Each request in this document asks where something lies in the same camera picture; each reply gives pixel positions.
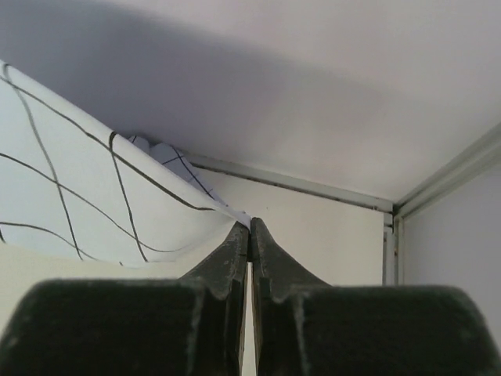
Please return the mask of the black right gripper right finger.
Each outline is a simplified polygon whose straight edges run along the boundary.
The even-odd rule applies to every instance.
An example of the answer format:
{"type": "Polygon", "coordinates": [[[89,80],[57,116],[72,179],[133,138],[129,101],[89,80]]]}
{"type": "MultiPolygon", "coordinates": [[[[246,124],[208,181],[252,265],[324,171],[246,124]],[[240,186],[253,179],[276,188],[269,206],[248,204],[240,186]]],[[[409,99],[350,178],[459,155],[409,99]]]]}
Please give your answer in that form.
{"type": "Polygon", "coordinates": [[[334,287],[251,222],[260,375],[497,375],[484,317],[447,286],[334,287]]]}

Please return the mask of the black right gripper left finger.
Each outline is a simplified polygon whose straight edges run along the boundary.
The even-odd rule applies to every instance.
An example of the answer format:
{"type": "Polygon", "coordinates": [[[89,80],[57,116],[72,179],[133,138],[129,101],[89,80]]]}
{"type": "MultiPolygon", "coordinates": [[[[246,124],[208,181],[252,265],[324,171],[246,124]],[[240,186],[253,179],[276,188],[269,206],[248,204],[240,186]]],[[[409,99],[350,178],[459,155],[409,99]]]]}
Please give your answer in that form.
{"type": "Polygon", "coordinates": [[[249,230],[177,279],[46,280],[1,338],[4,375],[238,375],[249,230]]]}

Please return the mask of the white black-grid tablecloth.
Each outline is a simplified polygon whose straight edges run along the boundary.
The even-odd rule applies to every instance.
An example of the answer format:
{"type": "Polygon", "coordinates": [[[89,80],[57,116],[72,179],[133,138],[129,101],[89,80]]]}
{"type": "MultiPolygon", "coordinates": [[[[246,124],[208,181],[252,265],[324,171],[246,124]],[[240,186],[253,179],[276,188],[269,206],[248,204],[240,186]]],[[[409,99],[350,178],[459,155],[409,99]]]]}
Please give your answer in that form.
{"type": "Polygon", "coordinates": [[[1,240],[80,261],[145,266],[249,215],[220,201],[175,148],[124,138],[1,65],[1,240]]]}

